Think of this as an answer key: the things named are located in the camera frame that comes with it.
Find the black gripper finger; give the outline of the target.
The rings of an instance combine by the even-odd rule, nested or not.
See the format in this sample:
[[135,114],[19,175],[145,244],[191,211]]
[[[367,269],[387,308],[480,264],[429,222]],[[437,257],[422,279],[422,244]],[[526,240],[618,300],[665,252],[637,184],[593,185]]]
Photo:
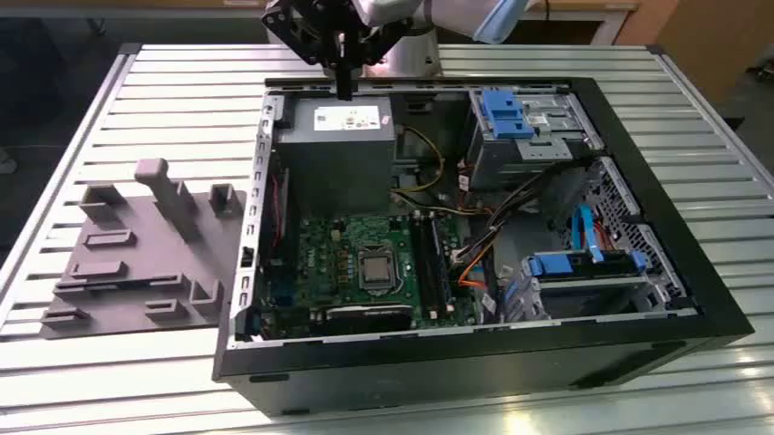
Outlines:
[[357,91],[358,70],[379,62],[400,40],[400,27],[382,26],[365,36],[362,31],[347,32],[347,100]]
[[262,23],[267,31],[310,65],[322,66],[335,81],[338,99],[347,101],[347,62],[341,42],[345,33],[318,33],[309,28],[291,7],[291,1],[270,1]]

